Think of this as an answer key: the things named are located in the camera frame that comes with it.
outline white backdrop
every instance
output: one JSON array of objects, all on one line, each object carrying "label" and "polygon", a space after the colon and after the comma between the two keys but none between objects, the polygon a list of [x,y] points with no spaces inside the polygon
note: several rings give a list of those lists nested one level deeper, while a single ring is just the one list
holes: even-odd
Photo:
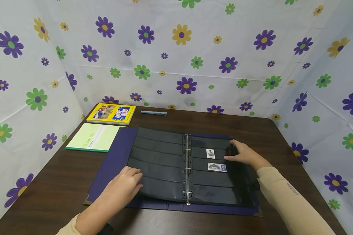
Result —
[{"label": "white backdrop", "polygon": [[0,1],[0,217],[104,101],[274,119],[353,234],[352,93],[353,1]]}]

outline beige sleeve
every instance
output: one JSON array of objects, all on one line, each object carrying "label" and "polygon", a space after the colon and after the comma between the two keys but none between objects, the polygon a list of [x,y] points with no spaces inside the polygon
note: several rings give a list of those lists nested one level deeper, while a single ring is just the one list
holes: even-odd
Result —
[{"label": "beige sleeve", "polygon": [[64,227],[62,227],[57,235],[81,235],[77,230],[76,230],[76,220],[77,216],[76,215],[72,220],[67,223]]},{"label": "beige sleeve", "polygon": [[335,234],[306,199],[274,167],[258,171],[260,189],[278,211],[291,235]]}]

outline wooden table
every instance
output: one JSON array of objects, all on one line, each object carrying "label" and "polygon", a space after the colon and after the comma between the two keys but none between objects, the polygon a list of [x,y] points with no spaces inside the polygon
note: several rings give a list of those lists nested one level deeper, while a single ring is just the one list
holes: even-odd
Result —
[{"label": "wooden table", "polygon": [[[167,116],[140,114],[166,111]],[[86,206],[82,203],[105,153],[65,150],[83,121],[0,220],[0,234],[55,234]],[[323,216],[337,235],[345,234],[273,121],[266,118],[216,115],[137,107],[130,127],[180,133],[235,136],[275,166]],[[278,213],[259,193],[264,217],[125,208],[110,224],[112,234],[288,234]]]}]

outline light green notebook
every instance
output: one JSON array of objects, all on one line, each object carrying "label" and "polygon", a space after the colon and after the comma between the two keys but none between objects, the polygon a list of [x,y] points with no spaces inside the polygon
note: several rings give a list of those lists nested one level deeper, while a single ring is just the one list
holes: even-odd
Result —
[{"label": "light green notebook", "polygon": [[123,126],[84,123],[65,149],[107,153]]}]

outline book cover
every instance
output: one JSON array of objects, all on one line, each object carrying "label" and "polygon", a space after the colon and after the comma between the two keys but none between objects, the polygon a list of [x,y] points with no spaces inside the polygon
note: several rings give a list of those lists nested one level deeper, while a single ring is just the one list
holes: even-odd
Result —
[{"label": "book cover", "polygon": [[107,153],[122,126],[84,123],[65,149]]},{"label": "book cover", "polygon": [[88,123],[129,125],[136,106],[99,103],[87,117]]}]

